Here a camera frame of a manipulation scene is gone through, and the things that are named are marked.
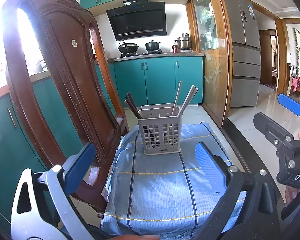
human hand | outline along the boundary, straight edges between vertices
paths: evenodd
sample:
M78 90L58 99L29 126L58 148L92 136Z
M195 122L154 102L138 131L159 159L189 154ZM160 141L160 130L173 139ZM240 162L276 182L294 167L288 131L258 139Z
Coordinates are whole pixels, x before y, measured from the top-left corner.
M159 240L159 236L124 235L111 238L111 240Z
M286 187L286 192L284 193L285 197L286 197L286 202L290 203L292 200L294 200L296 198L296 196L298 195L298 189L297 188L293 188L290 186Z

glass door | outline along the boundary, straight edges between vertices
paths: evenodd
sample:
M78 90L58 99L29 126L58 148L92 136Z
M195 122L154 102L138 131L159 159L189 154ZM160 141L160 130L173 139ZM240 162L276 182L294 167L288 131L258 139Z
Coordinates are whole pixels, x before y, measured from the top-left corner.
M224 0L191 0L199 52L205 54L203 107L222 127L230 107L232 41Z

doorway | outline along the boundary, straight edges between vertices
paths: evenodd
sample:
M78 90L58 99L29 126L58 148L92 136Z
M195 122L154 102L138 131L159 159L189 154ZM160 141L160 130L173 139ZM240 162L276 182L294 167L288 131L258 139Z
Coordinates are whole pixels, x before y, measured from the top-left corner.
M275 29L261 30L261 76L260 84L276 89L278 73L278 45Z

stainless steel pot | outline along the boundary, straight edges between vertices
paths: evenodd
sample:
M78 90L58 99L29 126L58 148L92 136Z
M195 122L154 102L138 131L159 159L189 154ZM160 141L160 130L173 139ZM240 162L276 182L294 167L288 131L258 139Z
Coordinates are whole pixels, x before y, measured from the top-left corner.
M191 41L187 40L187 41L175 41L177 43L177 47L178 49L191 49Z
M178 41L188 41L189 38L188 37L179 37L177 38Z
M183 33L181 36L182 36L182 37L187 37L188 40L190 39L190 35L189 35L188 33Z

pink clothing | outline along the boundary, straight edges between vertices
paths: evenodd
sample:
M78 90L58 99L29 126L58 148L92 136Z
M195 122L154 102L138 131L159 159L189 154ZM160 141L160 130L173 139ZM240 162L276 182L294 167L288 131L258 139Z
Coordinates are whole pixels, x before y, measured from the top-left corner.
M297 79L296 79L296 78L293 78L293 80L292 80L292 86L293 86L293 91L294 91L294 92L295 92L296 89L297 89L297 84L298 84Z

